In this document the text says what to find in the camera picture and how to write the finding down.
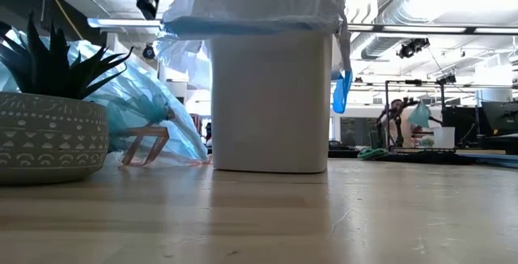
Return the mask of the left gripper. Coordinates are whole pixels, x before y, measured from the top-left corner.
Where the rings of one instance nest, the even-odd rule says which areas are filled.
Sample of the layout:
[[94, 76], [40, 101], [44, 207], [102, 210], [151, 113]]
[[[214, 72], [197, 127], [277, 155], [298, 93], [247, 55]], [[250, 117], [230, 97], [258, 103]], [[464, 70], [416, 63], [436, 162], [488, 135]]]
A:
[[136, 0], [136, 6], [146, 20], [156, 18], [159, 0]]

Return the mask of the blue plastic bin liner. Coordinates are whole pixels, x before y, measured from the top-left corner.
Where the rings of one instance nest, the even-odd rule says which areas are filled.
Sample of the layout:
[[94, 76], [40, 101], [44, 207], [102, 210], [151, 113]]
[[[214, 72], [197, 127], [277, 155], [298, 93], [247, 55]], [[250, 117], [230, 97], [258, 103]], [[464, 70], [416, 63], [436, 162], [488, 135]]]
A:
[[[14, 41], [26, 32], [10, 30]], [[68, 58], [88, 59], [101, 46], [81, 40], [67, 42]], [[149, 71], [133, 65], [129, 58], [102, 75], [111, 77], [87, 101], [103, 105], [108, 114], [108, 153], [120, 151], [125, 165], [134, 163], [134, 156], [146, 153], [148, 162], [160, 154], [177, 163], [205, 162], [207, 150], [195, 129], [191, 116], [179, 100]], [[18, 88], [6, 67], [0, 64], [0, 92], [17, 92]]]

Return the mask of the large white plastic bag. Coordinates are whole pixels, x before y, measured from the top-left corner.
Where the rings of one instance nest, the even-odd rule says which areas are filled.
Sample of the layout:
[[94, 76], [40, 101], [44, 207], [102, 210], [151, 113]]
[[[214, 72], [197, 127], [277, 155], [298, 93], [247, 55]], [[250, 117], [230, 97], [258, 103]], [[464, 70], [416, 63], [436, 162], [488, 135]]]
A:
[[210, 38], [324, 32], [335, 36], [341, 54], [333, 70], [350, 77], [345, 5], [346, 0], [173, 0], [163, 13], [153, 46], [161, 63], [188, 73], [191, 83], [208, 88], [209, 67], [197, 55]]

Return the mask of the succulent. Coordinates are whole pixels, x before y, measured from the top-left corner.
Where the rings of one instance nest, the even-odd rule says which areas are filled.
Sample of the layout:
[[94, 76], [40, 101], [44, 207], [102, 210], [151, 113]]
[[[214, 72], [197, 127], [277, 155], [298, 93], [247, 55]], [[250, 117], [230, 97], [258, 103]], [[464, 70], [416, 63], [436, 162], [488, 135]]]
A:
[[111, 77], [128, 54], [68, 58], [70, 46], [60, 28], [49, 43], [28, 21], [26, 36], [0, 42], [0, 64], [17, 92], [0, 92], [0, 185], [81, 181], [99, 171], [108, 154], [107, 109], [87, 97]]

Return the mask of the teal background bag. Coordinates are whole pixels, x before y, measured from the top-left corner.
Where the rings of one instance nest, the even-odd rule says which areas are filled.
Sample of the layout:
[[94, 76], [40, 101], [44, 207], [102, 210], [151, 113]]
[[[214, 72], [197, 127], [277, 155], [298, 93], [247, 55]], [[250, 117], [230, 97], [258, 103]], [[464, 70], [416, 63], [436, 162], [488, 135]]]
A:
[[408, 116], [410, 126], [415, 128], [429, 128], [430, 109], [423, 103], [419, 102], [414, 110]]

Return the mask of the person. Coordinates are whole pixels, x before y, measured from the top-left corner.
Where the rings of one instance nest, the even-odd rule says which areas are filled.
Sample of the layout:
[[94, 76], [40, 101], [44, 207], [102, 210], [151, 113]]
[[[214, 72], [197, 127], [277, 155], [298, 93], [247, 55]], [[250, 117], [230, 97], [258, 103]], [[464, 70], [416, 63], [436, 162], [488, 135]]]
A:
[[413, 99], [393, 100], [388, 108], [384, 109], [376, 119], [378, 135], [388, 130], [388, 140], [391, 146], [413, 147], [412, 134], [417, 126], [409, 121], [409, 116], [413, 111], [409, 107], [416, 105], [418, 105], [418, 102]]

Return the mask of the black glove with green cuff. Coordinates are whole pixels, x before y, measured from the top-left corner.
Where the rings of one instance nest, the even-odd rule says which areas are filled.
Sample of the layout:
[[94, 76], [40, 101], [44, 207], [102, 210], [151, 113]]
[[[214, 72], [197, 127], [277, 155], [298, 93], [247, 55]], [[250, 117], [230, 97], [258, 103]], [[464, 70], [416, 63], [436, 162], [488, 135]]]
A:
[[468, 165], [474, 162], [472, 158], [457, 155], [453, 151], [395, 152], [384, 148], [364, 148], [358, 153], [357, 158], [360, 160], [416, 164]]

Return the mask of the white background bucket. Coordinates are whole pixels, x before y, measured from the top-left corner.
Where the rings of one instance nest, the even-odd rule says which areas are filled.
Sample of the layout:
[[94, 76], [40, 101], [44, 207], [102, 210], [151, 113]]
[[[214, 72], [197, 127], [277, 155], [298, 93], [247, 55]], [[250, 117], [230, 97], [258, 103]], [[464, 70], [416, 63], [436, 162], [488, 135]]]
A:
[[455, 143], [455, 128], [450, 126], [441, 126], [432, 129], [434, 148], [453, 149]]

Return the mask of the black computer monitor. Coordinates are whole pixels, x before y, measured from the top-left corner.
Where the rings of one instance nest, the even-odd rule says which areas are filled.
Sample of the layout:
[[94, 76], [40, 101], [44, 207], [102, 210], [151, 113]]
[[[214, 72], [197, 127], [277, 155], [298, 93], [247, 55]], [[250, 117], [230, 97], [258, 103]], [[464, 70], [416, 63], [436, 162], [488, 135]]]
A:
[[482, 135], [518, 134], [518, 102], [482, 102]]

